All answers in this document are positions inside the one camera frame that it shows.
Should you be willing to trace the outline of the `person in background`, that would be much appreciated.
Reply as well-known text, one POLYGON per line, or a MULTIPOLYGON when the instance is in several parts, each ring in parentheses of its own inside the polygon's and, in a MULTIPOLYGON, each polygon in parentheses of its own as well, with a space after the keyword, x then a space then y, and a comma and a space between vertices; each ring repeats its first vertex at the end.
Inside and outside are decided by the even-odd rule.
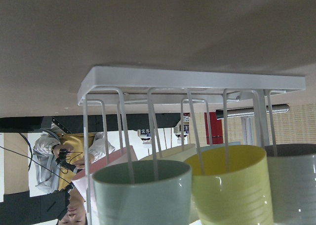
POLYGON ((84 169, 83 134, 44 133, 33 146, 33 159, 37 173, 37 187, 45 193, 64 189, 70 199, 59 225, 86 225, 85 198, 71 182, 76 173, 84 169))

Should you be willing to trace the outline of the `green cup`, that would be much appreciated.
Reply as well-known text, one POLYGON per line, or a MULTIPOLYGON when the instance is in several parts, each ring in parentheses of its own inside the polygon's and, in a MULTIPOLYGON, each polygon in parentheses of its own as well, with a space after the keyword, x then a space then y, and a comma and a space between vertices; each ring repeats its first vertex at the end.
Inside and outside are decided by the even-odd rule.
POLYGON ((134 161, 130 182, 127 163, 96 171, 92 178, 99 223, 102 225, 189 224, 192 170, 173 160, 158 160, 158 180, 153 161, 134 161))

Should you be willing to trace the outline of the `yellow cup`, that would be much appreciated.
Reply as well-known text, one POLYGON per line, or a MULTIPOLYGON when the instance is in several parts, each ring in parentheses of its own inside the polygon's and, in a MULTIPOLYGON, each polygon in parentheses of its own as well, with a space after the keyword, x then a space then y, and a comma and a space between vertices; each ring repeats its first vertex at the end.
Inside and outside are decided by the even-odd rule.
POLYGON ((274 223, 266 151, 229 146, 203 152, 205 172, 197 155, 192 168, 192 200, 203 225, 272 225, 274 223))

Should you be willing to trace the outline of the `grey cup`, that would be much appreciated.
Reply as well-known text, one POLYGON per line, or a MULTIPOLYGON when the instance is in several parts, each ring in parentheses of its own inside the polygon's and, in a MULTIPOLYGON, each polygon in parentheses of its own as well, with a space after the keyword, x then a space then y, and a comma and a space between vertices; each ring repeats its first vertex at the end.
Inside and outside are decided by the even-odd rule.
POLYGON ((274 223, 314 225, 316 223, 315 144, 266 146, 274 223))

